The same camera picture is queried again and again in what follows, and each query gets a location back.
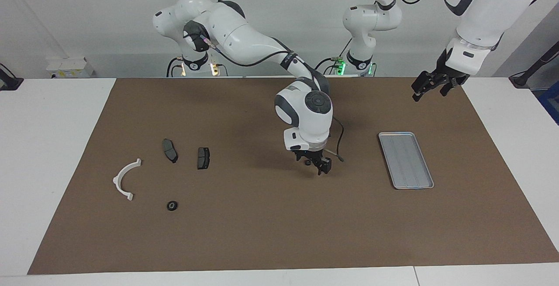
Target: white curved bracket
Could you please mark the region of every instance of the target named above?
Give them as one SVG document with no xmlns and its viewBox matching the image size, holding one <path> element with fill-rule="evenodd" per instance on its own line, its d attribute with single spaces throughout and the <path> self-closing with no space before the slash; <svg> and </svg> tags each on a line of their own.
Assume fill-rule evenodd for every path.
<svg viewBox="0 0 559 286">
<path fill-rule="evenodd" d="M 124 168 L 118 173 L 118 175 L 116 175 L 116 177 L 112 179 L 112 183 L 116 185 L 116 189 L 118 190 L 118 192 L 126 195 L 128 201 L 132 201 L 132 198 L 134 198 L 134 194 L 122 190 L 122 187 L 120 186 L 120 183 L 122 182 L 122 177 L 124 177 L 124 175 L 132 168 L 136 168 L 140 166 L 141 166 L 141 159 L 136 160 L 134 163 L 129 163 L 128 165 L 124 166 Z"/>
</svg>

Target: round black joint cover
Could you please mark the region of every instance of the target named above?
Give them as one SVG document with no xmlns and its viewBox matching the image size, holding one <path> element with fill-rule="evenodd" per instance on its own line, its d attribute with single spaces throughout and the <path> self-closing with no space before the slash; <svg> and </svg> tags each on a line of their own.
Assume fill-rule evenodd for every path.
<svg viewBox="0 0 559 286">
<path fill-rule="evenodd" d="M 305 105 L 315 113 L 327 114 L 332 109 L 330 97 L 321 91 L 311 91 L 305 96 Z"/>
<path fill-rule="evenodd" d="M 170 201 L 169 203 L 167 203 L 168 210 L 176 210 L 177 207 L 178 203 L 176 201 Z"/>
</svg>

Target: black wheel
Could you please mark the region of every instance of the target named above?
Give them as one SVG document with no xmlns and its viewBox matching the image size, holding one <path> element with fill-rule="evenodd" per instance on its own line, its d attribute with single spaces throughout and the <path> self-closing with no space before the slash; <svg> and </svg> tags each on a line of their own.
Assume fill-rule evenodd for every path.
<svg viewBox="0 0 559 286">
<path fill-rule="evenodd" d="M 169 203 L 167 203 L 168 210 L 176 210 L 177 207 L 178 203 L 176 201 L 170 201 Z"/>
</svg>

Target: gray tray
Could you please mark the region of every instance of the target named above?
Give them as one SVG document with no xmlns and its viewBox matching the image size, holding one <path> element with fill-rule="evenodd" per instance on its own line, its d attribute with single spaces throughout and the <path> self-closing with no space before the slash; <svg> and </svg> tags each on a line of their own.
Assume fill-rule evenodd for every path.
<svg viewBox="0 0 559 286">
<path fill-rule="evenodd" d="M 413 133 L 382 132 L 379 140 L 395 188 L 430 189 L 435 186 Z"/>
</svg>

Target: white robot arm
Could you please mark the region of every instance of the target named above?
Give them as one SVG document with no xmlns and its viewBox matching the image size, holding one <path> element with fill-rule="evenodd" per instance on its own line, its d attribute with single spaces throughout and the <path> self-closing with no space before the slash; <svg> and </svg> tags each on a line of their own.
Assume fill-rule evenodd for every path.
<svg viewBox="0 0 559 286">
<path fill-rule="evenodd" d="M 358 5 L 345 10 L 344 27 L 351 33 L 352 40 L 345 55 L 349 71 L 360 76 L 369 73 L 375 52 L 374 31 L 390 31 L 402 22 L 402 10 L 396 0 L 375 0 L 372 5 Z"/>
<path fill-rule="evenodd" d="M 447 7 L 461 21 L 453 37 L 437 60 L 436 69 L 423 71 L 413 83 L 414 100 L 439 85 L 441 94 L 462 85 L 481 69 L 483 61 L 494 51 L 505 31 L 521 17 L 535 0 L 445 0 Z"/>
<path fill-rule="evenodd" d="M 319 175 L 328 173 L 331 159 L 323 157 L 323 149 L 330 133 L 333 107 L 326 77 L 280 41 L 252 28 L 235 2 L 179 0 L 175 13 L 180 19 L 175 27 L 196 52 L 204 53 L 211 48 L 245 67 L 272 61 L 297 78 L 274 100 L 278 117 L 292 126 L 284 131 L 285 147 L 295 152 L 297 160 L 310 159 Z"/>
</svg>

